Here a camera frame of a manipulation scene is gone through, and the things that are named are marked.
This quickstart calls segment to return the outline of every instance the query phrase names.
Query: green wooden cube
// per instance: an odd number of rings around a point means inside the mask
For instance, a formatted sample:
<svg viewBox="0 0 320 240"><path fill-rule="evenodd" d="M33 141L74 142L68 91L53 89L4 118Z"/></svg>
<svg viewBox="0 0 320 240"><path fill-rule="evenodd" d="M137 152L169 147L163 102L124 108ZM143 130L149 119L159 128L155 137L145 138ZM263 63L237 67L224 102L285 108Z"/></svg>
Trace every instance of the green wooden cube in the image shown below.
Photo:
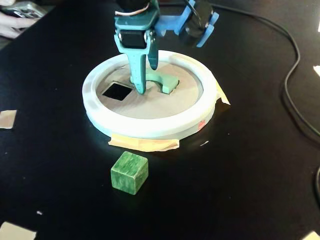
<svg viewBox="0 0 320 240"><path fill-rule="evenodd" d="M111 168L112 187L135 195L148 175L148 159L125 151Z"/></svg>

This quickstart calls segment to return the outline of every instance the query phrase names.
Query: black surface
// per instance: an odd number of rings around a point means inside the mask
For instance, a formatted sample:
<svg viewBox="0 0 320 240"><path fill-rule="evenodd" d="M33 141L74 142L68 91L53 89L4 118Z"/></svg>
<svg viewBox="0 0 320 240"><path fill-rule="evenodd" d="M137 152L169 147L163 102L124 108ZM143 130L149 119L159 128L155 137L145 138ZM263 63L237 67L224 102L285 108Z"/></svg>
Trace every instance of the black surface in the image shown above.
<svg viewBox="0 0 320 240"><path fill-rule="evenodd" d="M292 32L302 60L290 92L320 128L313 70L320 64L320 4L217 3ZM292 46L268 26L229 12L219 11L203 48L186 48L173 34L160 48L204 63L232 107L218 105L214 119L177 150L139 153L149 160L149 177L136 196L112 189L110 169L124 149L108 146L92 126L81 89L91 69L118 54L113 7L67 1L0 52L0 109L18 109L14 129L0 131L0 222L37 231L37 240L291 240L320 233L312 185L319 146L296 129L280 99Z"/></svg>

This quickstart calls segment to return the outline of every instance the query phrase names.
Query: white ring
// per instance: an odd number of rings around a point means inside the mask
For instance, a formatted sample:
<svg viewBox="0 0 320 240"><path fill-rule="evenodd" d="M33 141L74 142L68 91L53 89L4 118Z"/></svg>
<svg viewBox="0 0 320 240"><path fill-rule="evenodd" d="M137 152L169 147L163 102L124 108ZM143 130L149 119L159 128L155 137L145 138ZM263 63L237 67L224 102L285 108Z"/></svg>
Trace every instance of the white ring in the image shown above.
<svg viewBox="0 0 320 240"><path fill-rule="evenodd" d="M188 69L196 75L203 87L199 100L177 115L158 119L132 118L111 111L99 101L96 89L108 74L129 63L127 56L121 54L95 67L83 83L83 104L97 129L108 136L114 133L133 138L182 139L196 133L208 123L217 99L216 79L212 72L199 61L176 52L160 50L159 61Z"/></svg>

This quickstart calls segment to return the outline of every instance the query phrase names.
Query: finger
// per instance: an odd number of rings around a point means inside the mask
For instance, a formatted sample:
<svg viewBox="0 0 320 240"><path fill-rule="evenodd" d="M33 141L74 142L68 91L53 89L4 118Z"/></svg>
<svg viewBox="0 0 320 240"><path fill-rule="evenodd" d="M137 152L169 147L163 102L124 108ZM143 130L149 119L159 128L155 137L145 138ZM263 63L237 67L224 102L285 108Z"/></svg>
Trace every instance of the finger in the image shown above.
<svg viewBox="0 0 320 240"><path fill-rule="evenodd" d="M16 18L15 25L12 26L17 29L28 28L35 24L37 21L35 19L30 18Z"/></svg>
<svg viewBox="0 0 320 240"><path fill-rule="evenodd" d="M11 27L0 25L0 35L8 39L15 39L20 33Z"/></svg>
<svg viewBox="0 0 320 240"><path fill-rule="evenodd" d="M19 29L19 28L28 28L32 24L34 24L35 22L36 22L36 20L34 20L34 19L8 16L8 15L5 15L2 12L0 12L1 25L5 25L8 27L13 27L13 28Z"/></svg>
<svg viewBox="0 0 320 240"><path fill-rule="evenodd" d="M10 6L14 4L16 0L0 0L0 5L2 6Z"/></svg>

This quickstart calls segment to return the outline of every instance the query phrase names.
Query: paper scrap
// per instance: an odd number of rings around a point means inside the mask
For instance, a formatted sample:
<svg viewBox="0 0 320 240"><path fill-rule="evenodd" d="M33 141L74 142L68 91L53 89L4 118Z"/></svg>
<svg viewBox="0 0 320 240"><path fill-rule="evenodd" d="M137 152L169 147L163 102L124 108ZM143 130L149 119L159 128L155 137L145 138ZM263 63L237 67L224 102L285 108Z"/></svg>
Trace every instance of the paper scrap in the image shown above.
<svg viewBox="0 0 320 240"><path fill-rule="evenodd" d="M320 66L313 66L313 69L315 70L315 72L319 75L320 77Z"/></svg>
<svg viewBox="0 0 320 240"><path fill-rule="evenodd" d="M0 112L0 129L12 129L14 127L17 110Z"/></svg>
<svg viewBox="0 0 320 240"><path fill-rule="evenodd" d="M109 145L142 152L165 152L180 146L178 139L143 139L112 134Z"/></svg>
<svg viewBox="0 0 320 240"><path fill-rule="evenodd" d="M221 101L224 104L231 105L229 100L228 100L228 98L227 98L227 96L226 96L226 94L224 93L224 91L220 87L218 81L215 81L215 82L216 82L216 91L217 91L216 100L221 99Z"/></svg>
<svg viewBox="0 0 320 240"><path fill-rule="evenodd" d="M0 240L34 240L37 232L4 222L0 228Z"/></svg>
<svg viewBox="0 0 320 240"><path fill-rule="evenodd" d="M320 236L313 231L304 237L303 240L320 240Z"/></svg>

